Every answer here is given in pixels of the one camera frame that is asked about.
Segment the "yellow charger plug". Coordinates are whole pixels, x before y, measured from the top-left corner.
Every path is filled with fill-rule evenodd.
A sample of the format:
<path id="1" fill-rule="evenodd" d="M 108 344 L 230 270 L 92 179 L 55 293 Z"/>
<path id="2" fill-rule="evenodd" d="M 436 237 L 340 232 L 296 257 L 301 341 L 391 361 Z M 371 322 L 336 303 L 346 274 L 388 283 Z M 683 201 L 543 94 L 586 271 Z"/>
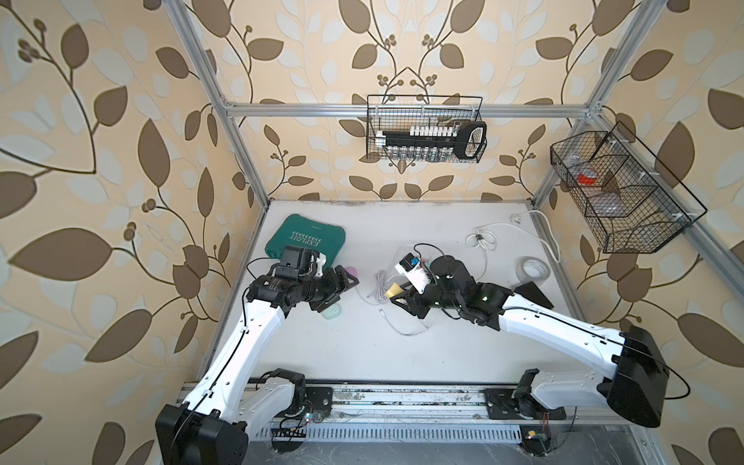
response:
<path id="1" fill-rule="evenodd" d="M 385 292 L 385 296 L 389 300 L 393 300 L 396 296 L 399 296 L 400 294 L 403 294 L 407 290 L 408 290 L 408 286 L 407 285 L 399 285 L 397 283 L 393 283 L 387 289 L 387 292 Z"/>

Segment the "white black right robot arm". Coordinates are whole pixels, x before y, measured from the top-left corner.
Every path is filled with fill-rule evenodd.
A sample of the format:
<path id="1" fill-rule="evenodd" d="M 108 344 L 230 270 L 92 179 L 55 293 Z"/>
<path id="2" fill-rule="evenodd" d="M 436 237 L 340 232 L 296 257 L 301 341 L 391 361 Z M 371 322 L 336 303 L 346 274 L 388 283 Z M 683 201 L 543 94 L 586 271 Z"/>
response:
<path id="1" fill-rule="evenodd" d="M 608 408 L 639 426 L 660 426 L 675 372 L 645 329 L 618 331 L 564 316 L 535 283 L 509 289 L 479 282 L 450 255 L 427 264 L 407 254 L 395 269 L 407 282 L 391 287 L 387 297 L 410 315 L 424 319 L 433 308 L 453 310 L 478 327 L 529 338 L 584 364 L 560 373 L 527 369 L 512 389 L 489 389 L 492 418 L 563 420 L 566 408 L 589 407 Z"/>

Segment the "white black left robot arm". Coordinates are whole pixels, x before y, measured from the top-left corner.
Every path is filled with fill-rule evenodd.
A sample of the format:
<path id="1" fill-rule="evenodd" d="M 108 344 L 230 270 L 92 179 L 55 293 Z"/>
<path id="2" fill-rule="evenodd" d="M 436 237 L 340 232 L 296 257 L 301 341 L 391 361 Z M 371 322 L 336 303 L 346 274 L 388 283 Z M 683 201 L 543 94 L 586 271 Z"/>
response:
<path id="1" fill-rule="evenodd" d="M 159 414 L 155 428 L 164 463 L 240 464 L 250 441 L 275 418 L 305 424 L 314 406 L 302 374 L 275 369 L 253 395 L 244 391 L 293 308 L 306 303 L 321 313 L 356 286 L 358 278 L 341 265 L 327 267 L 323 253 L 286 247 L 243 291 L 238 322 L 203 378 L 180 405 L 168 404 Z"/>

